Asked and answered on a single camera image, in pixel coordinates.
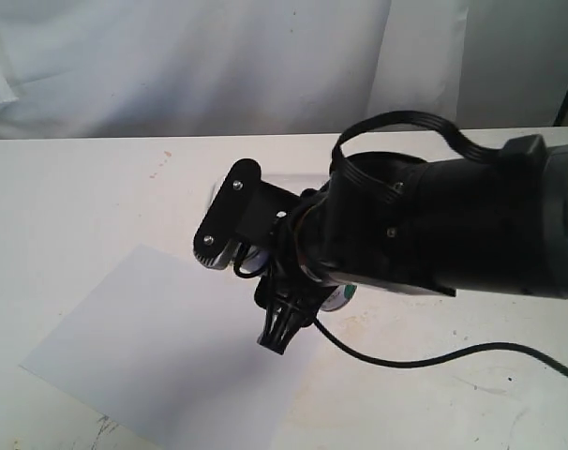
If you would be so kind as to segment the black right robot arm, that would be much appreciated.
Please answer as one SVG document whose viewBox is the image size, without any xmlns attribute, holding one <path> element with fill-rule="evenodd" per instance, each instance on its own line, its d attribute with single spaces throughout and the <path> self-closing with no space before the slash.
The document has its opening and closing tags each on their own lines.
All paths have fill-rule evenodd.
<svg viewBox="0 0 568 450">
<path fill-rule="evenodd" d="M 488 163 L 389 152 L 350 161 L 391 182 L 395 198 L 385 202 L 338 167 L 302 198 L 255 293 L 267 310 L 262 346 L 283 353 L 340 286 L 568 299 L 568 145 L 531 135 Z"/>
</svg>

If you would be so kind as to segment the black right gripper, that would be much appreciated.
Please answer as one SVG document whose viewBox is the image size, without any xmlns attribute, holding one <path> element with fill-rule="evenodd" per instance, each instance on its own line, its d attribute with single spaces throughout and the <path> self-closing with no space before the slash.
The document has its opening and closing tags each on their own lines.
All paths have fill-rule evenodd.
<svg viewBox="0 0 568 450">
<path fill-rule="evenodd" d="M 390 152 L 332 163 L 328 182 L 303 196 L 280 228 L 277 277 L 261 277 L 255 290 L 265 310 L 261 346 L 283 354 L 339 285 L 455 295 L 419 261 L 414 232 L 405 226 L 425 169 L 423 159 Z"/>
</svg>

